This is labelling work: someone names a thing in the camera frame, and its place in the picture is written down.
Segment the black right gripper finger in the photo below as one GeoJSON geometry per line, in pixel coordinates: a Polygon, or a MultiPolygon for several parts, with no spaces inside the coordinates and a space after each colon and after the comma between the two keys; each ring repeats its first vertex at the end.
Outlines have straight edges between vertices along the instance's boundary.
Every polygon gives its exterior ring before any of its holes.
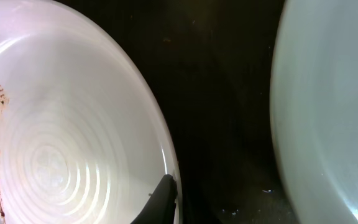
{"type": "Polygon", "coordinates": [[[173,224],[177,195],[177,184],[173,176],[164,175],[131,224],[173,224]]]}

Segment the pink-white plate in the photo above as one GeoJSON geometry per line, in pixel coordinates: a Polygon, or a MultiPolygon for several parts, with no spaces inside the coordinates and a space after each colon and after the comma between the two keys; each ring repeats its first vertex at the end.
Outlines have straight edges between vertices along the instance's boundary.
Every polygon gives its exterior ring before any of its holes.
{"type": "Polygon", "coordinates": [[[0,1],[0,223],[131,223],[163,176],[162,112],[125,51],[55,1],[0,1]]]}

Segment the grey-white plate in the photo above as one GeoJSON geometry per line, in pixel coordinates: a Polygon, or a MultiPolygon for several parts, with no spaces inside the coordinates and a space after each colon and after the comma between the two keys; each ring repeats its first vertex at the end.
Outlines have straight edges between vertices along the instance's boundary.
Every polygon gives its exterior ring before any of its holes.
{"type": "Polygon", "coordinates": [[[358,223],[358,0],[285,3],[270,122],[299,222],[358,223]]]}

